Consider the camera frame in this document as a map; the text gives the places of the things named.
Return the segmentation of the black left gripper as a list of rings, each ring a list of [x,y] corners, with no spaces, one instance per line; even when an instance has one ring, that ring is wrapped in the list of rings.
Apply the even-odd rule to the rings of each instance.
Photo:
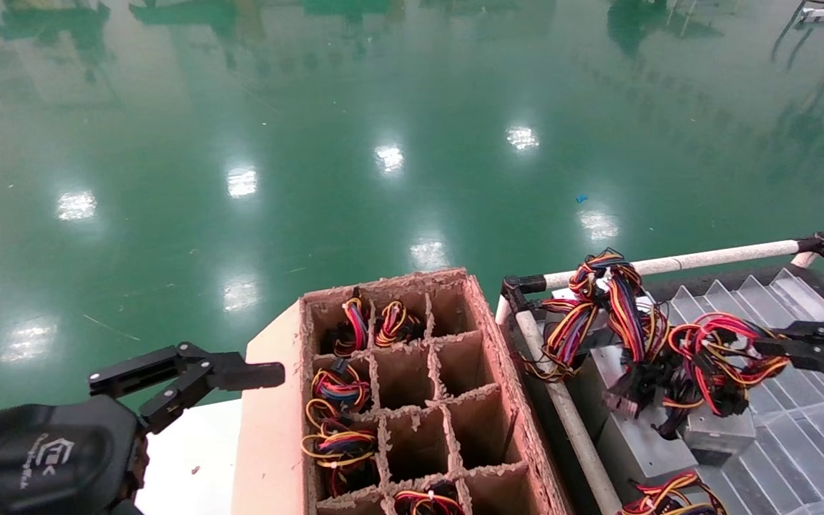
[[[89,375],[87,401],[0,410],[0,514],[137,514],[148,464],[146,432],[158,434],[206,395],[277,388],[279,362],[249,364],[238,352],[190,342],[154,350]],[[167,384],[140,417],[111,398]]]

